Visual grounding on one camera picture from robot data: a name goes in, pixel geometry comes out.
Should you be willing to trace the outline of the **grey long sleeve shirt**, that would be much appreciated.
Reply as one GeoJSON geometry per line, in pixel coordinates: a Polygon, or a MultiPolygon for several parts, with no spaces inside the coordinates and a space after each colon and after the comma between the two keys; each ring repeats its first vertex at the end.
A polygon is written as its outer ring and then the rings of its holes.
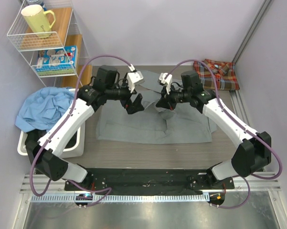
{"type": "Polygon", "coordinates": [[[96,127],[98,140],[141,144],[208,143],[217,125],[188,103],[178,104],[173,111],[157,108],[162,87],[159,74],[143,70],[144,111],[127,114],[119,101],[107,101],[96,127]]]}

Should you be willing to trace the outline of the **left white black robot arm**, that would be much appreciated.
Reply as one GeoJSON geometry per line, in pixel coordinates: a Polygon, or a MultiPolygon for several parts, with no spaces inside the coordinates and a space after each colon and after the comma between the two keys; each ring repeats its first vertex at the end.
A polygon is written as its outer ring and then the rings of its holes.
{"type": "Polygon", "coordinates": [[[142,73],[137,70],[129,72],[120,82],[116,82],[117,76],[119,73],[115,67],[99,67],[93,85],[84,85],[75,91],[76,98],[54,127],[38,141],[28,142],[26,150],[34,169],[52,181],[72,180],[81,190],[91,187],[92,178],[88,171],[61,156],[78,129],[108,100],[120,101],[128,114],[144,110],[141,94],[131,100],[136,94],[136,85],[144,81],[142,73]]]}

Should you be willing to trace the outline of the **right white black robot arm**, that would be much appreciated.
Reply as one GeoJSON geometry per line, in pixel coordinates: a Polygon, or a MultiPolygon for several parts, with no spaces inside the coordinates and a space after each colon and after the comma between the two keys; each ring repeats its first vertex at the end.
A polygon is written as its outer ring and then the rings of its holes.
{"type": "Polygon", "coordinates": [[[218,188],[223,180],[247,177],[271,162],[271,137],[247,127],[232,111],[216,98],[215,91],[204,90],[199,75],[194,71],[181,74],[182,88],[175,90],[172,75],[161,73],[158,83],[163,87],[156,107],[174,110],[177,104],[189,103],[201,114],[213,120],[230,138],[236,152],[230,160],[216,164],[206,171],[206,183],[218,188]]]}

